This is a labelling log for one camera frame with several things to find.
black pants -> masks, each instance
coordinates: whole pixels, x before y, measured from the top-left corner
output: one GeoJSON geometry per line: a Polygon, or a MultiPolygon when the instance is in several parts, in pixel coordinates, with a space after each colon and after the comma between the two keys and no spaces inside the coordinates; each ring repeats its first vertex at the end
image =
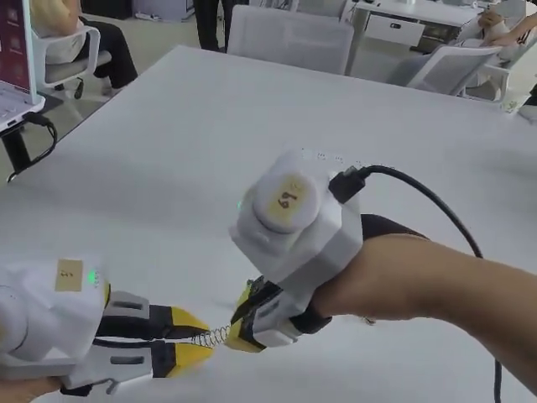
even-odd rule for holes
{"type": "MultiPolygon", "coordinates": [[[[229,42],[229,30],[232,27],[232,10],[236,4],[248,4],[243,0],[221,0],[224,9],[224,36],[229,42]]],[[[203,50],[218,51],[216,28],[218,25],[218,0],[194,0],[194,11],[198,25],[198,38],[203,50]]]]}
{"type": "Polygon", "coordinates": [[[537,85],[534,86],[534,89],[531,90],[530,94],[531,94],[531,97],[529,97],[529,100],[525,103],[525,105],[537,107],[537,85]]]}
{"type": "MultiPolygon", "coordinates": [[[[110,78],[112,88],[123,88],[138,78],[138,72],[134,66],[133,57],[128,49],[127,41],[122,30],[113,24],[101,23],[97,21],[88,21],[81,18],[84,25],[97,28],[101,33],[100,51],[106,51],[112,56],[112,61],[97,67],[95,77],[110,78]]],[[[86,59],[90,55],[90,37],[86,38],[84,47],[76,57],[86,59]]]]}

metal spring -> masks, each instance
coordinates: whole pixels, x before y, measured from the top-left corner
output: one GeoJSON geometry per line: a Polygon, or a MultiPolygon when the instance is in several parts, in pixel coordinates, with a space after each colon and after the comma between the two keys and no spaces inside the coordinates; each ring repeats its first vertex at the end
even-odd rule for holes
{"type": "Polygon", "coordinates": [[[190,340],[190,342],[192,344],[195,344],[196,346],[214,348],[226,342],[227,336],[229,336],[231,328],[231,325],[227,325],[212,329],[207,333],[198,334],[197,336],[194,336],[190,340]]]}

power cord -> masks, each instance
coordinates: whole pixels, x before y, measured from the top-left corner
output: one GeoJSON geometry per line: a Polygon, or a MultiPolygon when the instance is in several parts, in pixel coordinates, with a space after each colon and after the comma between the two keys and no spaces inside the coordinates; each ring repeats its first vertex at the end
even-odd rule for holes
{"type": "Polygon", "coordinates": [[[23,119],[25,122],[32,123],[32,124],[35,124],[36,126],[41,126],[43,128],[47,128],[47,130],[49,131],[50,137],[52,138],[52,145],[42,154],[34,158],[34,160],[32,160],[29,163],[29,165],[25,167],[23,170],[16,170],[15,172],[13,172],[8,177],[8,182],[11,182],[13,179],[15,179],[17,175],[19,175],[24,170],[31,168],[32,166],[38,164],[39,162],[47,158],[49,155],[51,155],[52,152],[55,150],[56,145],[58,144],[58,131],[56,130],[56,126],[46,116],[43,116],[40,113],[29,112],[24,115],[23,119]]]}
{"type": "MultiPolygon", "coordinates": [[[[382,165],[370,165],[357,169],[352,166],[348,170],[339,173],[330,181],[329,190],[334,197],[341,203],[346,203],[356,195],[366,185],[366,179],[371,174],[382,174],[398,179],[407,185],[414,187],[417,191],[425,195],[429,200],[434,202],[447,217],[453,222],[456,228],[461,232],[464,239],[472,248],[473,253],[479,259],[483,258],[481,249],[477,246],[476,241],[470,234],[470,231],[464,226],[461,219],[436,195],[431,189],[417,181],[410,175],[382,165]]],[[[502,365],[496,359],[494,360],[494,403],[502,402],[502,365]]]]}

laptop screen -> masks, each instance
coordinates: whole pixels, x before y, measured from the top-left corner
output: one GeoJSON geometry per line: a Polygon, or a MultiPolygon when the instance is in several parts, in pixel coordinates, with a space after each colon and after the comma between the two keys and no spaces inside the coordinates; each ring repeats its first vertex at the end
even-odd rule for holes
{"type": "Polygon", "coordinates": [[[24,0],[0,0],[0,81],[30,93],[24,0]]]}

handwritten label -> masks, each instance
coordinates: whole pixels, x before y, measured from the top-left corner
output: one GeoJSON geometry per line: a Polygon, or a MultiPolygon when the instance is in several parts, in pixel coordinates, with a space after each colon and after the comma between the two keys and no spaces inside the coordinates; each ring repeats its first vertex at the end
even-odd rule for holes
{"type": "Polygon", "coordinates": [[[81,260],[58,260],[55,290],[58,292],[82,291],[84,264],[81,260]]]}
{"type": "Polygon", "coordinates": [[[301,178],[289,175],[282,182],[268,205],[268,214],[282,223],[289,223],[308,196],[308,188],[301,178]]]}

